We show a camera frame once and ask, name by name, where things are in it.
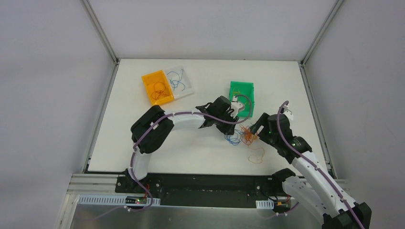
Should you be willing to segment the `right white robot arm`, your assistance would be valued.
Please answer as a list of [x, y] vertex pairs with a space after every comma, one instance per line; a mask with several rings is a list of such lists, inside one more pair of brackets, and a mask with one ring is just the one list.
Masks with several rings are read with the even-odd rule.
[[272, 146], [305, 179], [286, 168], [273, 174], [271, 189], [276, 195], [292, 196], [307, 209], [323, 229], [368, 229], [372, 210], [358, 203], [324, 170], [311, 146], [295, 136], [285, 114], [263, 113], [250, 128], [264, 143]]

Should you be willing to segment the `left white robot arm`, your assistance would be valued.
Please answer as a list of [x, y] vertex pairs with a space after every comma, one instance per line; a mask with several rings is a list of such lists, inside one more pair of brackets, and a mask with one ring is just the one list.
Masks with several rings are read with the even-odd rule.
[[130, 128], [133, 153], [127, 168], [128, 188], [134, 193], [146, 188], [144, 178], [148, 174], [151, 154], [162, 146], [172, 131], [215, 125], [224, 135], [233, 135], [235, 126], [242, 122], [237, 114], [244, 107], [236, 98], [229, 100], [224, 96], [186, 111], [170, 113], [159, 105], [152, 106]]

